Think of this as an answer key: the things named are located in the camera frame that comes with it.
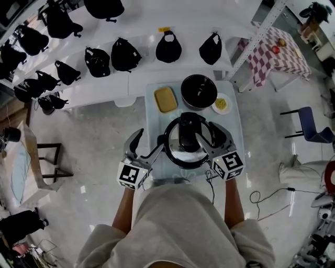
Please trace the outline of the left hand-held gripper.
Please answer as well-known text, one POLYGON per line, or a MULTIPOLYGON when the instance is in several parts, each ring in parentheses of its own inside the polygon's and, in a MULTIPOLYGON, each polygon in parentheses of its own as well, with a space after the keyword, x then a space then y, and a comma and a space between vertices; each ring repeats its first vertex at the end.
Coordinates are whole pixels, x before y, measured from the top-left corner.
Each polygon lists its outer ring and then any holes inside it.
POLYGON ((124 144, 124 157, 119 163, 117 182, 120 186, 138 190, 149 177, 152 165, 164 148, 164 144, 157 145, 147 156, 138 157, 136 149, 143 135, 144 129, 135 131, 124 144))

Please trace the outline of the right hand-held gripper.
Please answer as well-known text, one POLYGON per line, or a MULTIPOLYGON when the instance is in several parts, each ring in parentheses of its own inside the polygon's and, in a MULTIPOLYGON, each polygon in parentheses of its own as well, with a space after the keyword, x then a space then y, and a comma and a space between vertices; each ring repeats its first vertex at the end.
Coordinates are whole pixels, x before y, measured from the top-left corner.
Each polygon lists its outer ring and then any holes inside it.
MULTIPOLYGON (((213 146, 215 148, 222 148, 229 151, 233 146, 233 138, 231 133, 226 128, 215 122, 211 122, 210 127, 213 131, 213 146)), ((213 148, 210 143, 201 134, 198 133, 196 134, 196 139, 207 153, 208 159, 212 160, 211 169, 221 179, 228 181, 238 177, 242 173, 244 164, 239 157, 237 150, 213 158, 213 148)))

